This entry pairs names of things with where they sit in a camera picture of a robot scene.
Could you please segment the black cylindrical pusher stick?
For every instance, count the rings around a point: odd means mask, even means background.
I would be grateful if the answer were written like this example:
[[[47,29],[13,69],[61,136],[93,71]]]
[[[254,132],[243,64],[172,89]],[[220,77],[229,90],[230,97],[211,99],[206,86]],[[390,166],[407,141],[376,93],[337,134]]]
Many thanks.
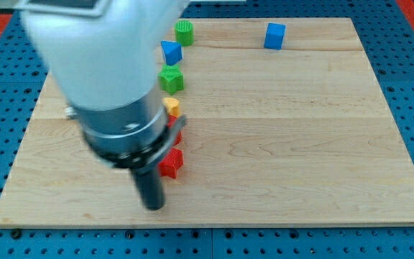
[[[165,193],[158,169],[131,171],[131,175],[144,207],[152,211],[161,209],[165,205]]]

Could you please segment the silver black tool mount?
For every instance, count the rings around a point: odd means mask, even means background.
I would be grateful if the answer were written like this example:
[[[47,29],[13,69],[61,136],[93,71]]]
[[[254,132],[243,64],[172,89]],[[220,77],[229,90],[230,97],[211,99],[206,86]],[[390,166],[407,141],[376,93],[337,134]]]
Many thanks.
[[[103,91],[88,99],[80,91],[65,97],[75,112],[84,141],[115,168],[155,167],[170,151],[186,116],[168,127],[168,115],[156,86],[120,90],[105,100]]]

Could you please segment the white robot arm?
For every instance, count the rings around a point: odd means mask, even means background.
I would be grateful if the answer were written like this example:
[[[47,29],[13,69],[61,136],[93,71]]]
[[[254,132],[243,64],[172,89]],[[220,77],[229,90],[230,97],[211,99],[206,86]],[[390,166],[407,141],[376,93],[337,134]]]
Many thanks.
[[[168,122],[154,51],[187,6],[186,0],[17,3],[85,141],[112,167],[131,172],[151,210],[165,203],[158,163],[186,123]]]

